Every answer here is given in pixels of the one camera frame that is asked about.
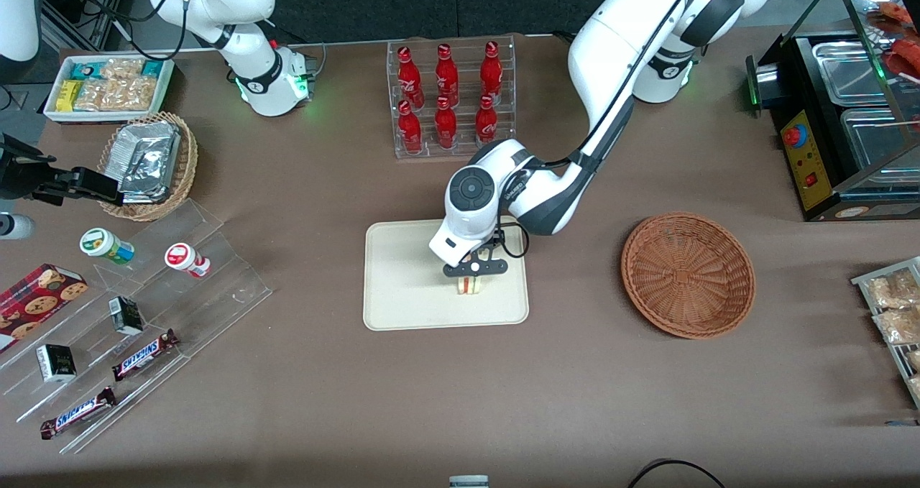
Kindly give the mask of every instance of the red switch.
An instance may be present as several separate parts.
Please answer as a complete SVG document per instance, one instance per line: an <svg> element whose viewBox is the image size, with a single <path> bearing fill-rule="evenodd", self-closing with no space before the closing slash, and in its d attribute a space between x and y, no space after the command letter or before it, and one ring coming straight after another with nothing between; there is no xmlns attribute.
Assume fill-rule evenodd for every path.
<svg viewBox="0 0 920 488"><path fill-rule="evenodd" d="M796 127L792 127L788 131L783 132L783 143L788 144L789 147L799 143L799 139L801 138L802 132Z"/></svg>

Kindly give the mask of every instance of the foil wrapped food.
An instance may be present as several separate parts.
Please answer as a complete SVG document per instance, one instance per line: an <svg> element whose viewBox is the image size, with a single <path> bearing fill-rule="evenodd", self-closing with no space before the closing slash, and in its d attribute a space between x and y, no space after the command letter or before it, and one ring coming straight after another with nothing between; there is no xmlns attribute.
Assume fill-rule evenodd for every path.
<svg viewBox="0 0 920 488"><path fill-rule="evenodd" d="M170 196L180 141L180 130L168 121L126 125L103 173L119 181L125 203L161 203Z"/></svg>

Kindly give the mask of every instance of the table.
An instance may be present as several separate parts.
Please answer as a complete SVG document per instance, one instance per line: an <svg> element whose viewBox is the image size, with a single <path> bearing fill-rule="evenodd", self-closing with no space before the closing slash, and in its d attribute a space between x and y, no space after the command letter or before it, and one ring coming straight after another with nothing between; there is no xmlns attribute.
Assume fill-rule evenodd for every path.
<svg viewBox="0 0 920 488"><path fill-rule="evenodd" d="M217 53L177 57L165 108L201 147L193 197L276 293L79 455L0 418L4 488L430 488L480 472L600 488L662 456L729 486L916 485L920 435L883 426L916 413L848 279L917 255L920 226L801 222L769 118L742 108L745 56L775 36L734 30L677 99L638 105L571 223L533 240L527 321L433 331L362 324L365 230L443 216L461 166L395 160L385 44L329 47L315 101L276 119L240 101ZM516 42L520 140L564 157L587 131L566 46ZM95 165L112 130L49 122L40 146ZM722 338L661 333L619 280L628 233L672 210L750 253L755 307ZM39 229L3 243L0 285L42 262L91 271L76 245L90 226L142 228L88 201L19 211Z"/></svg>

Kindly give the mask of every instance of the control panel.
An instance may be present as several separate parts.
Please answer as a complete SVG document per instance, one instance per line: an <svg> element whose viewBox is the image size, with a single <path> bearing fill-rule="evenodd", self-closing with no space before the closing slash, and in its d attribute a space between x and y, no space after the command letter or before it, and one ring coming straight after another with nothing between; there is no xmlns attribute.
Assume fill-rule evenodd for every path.
<svg viewBox="0 0 920 488"><path fill-rule="evenodd" d="M786 150L789 168L799 190L799 198L806 210L818 206L834 192L831 181L828 180L824 162L818 153L818 145L814 143L811 134L811 125L805 111L799 112L792 118L786 127L779 132Z"/></svg>

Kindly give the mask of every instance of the wicker basket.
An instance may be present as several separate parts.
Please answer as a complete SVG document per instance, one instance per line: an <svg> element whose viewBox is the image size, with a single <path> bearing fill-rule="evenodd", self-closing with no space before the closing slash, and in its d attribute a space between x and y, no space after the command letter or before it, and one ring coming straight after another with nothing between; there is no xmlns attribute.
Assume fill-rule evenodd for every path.
<svg viewBox="0 0 920 488"><path fill-rule="evenodd" d="M645 219L621 256L627 294L661 330L710 339L750 312L755 275L742 245L724 227L692 213Z"/></svg>
<svg viewBox="0 0 920 488"><path fill-rule="evenodd" d="M175 168L173 170L172 184L170 184L170 197L167 197L163 203L158 204L125 204L125 206L112 206L108 203L99 203L102 209L109 215L118 216L119 218L129 218L136 222L150 222L168 215L176 209L182 201L188 197L188 191L191 191L191 183L195 180L195 166L198 164L198 144L195 142L195 135L188 130L188 125L182 119L170 112L157 112L144 118L131 120L131 124L151 124L154 121L169 121L182 132L178 156L175 157ZM106 163L109 161L109 152L112 150L112 144L115 142L115 134L109 138L109 144L102 151L102 158L96 170L102 173L105 170Z"/></svg>

